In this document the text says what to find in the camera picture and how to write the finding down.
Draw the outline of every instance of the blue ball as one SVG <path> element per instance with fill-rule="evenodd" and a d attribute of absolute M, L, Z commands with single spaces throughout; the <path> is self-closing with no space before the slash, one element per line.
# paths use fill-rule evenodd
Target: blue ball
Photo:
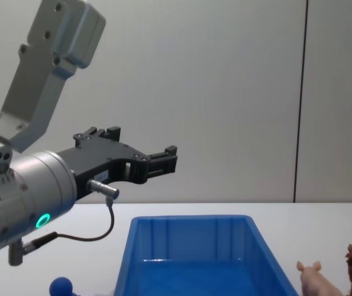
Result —
<path fill-rule="evenodd" d="M 58 277 L 50 285 L 51 296 L 72 296 L 73 285 L 69 279 Z"/>

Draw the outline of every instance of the cable connector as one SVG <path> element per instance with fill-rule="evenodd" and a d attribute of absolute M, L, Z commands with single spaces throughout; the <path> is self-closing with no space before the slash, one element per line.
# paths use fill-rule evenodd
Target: cable connector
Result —
<path fill-rule="evenodd" d="M 118 189 L 110 187 L 109 185 L 103 184 L 93 179 L 87 182 L 87 188 L 90 191 L 98 192 L 105 196 L 110 196 L 113 199 L 116 199 L 120 195 L 120 191 Z"/>
<path fill-rule="evenodd" d="M 58 237 L 58 234 L 56 232 L 52 232 L 52 233 L 47 234 L 45 236 L 42 236 L 38 239 L 34 239 L 33 241 L 31 241 L 23 246 L 23 254 L 28 255 L 29 253 L 31 253 L 37 249 L 40 249 L 42 246 L 48 244 L 49 242 L 52 242 L 57 237 Z"/>
<path fill-rule="evenodd" d="M 106 196 L 106 206 L 111 209 L 114 204 L 114 199 L 111 196 Z"/>

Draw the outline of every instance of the black object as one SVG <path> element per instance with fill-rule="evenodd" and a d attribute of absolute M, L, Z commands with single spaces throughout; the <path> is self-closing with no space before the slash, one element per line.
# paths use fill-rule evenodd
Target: black object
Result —
<path fill-rule="evenodd" d="M 114 201 L 112 197 L 109 197 L 109 196 L 106 197 L 106 205 L 108 207 L 108 210 L 110 211 L 111 223 L 108 231 L 106 231 L 103 235 L 87 239 L 84 237 L 70 236 L 68 234 L 59 234 L 54 231 L 52 233 L 49 233 L 45 236 L 42 236 L 38 239 L 33 240 L 31 242 L 32 245 L 35 247 L 35 250 L 37 250 L 42 246 L 48 244 L 49 242 L 52 242 L 54 239 L 57 239 L 58 237 L 63 237 L 64 239 L 71 239 L 73 241 L 80 241 L 80 242 L 96 242 L 96 241 L 100 241 L 101 239 L 104 239 L 113 231 L 113 228 L 114 228 L 115 217 L 114 217 L 114 211 L 113 211 L 113 202 Z"/>
<path fill-rule="evenodd" d="M 106 130 L 92 127 L 73 136 L 74 148 L 58 153 L 75 174 L 77 199 L 91 193 L 86 186 L 90 179 L 104 184 L 116 181 L 143 184 L 149 178 L 175 172 L 176 146 L 146 155 L 120 143 L 120 134 L 121 128 L 117 126 Z"/>

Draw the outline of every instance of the white table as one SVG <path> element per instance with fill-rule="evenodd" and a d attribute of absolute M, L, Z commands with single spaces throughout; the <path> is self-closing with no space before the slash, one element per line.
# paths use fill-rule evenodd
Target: white table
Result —
<path fill-rule="evenodd" d="M 344 294 L 350 288 L 345 254 L 352 243 L 352 203 L 119 204 L 114 209 L 114 230 L 100 242 L 57 239 L 26 256 L 23 265 L 16 268 L 7 264 L 7 249 L 1 250 L 0 296 L 48 296 L 49 284 L 59 276 L 71 279 L 78 295 L 112 295 L 130 221 L 147 215 L 249 215 L 298 292 L 298 260 L 305 265 L 320 260 L 322 273 L 333 284 Z M 105 205 L 76 205 L 24 241 L 51 231 L 85 237 L 100 235 L 107 230 L 109 219 Z"/>

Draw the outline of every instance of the blue container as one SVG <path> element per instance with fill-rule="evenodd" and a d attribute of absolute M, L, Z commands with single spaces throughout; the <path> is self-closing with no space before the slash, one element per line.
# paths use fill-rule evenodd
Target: blue container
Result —
<path fill-rule="evenodd" d="M 132 220 L 114 296 L 297 296 L 248 216 Z"/>

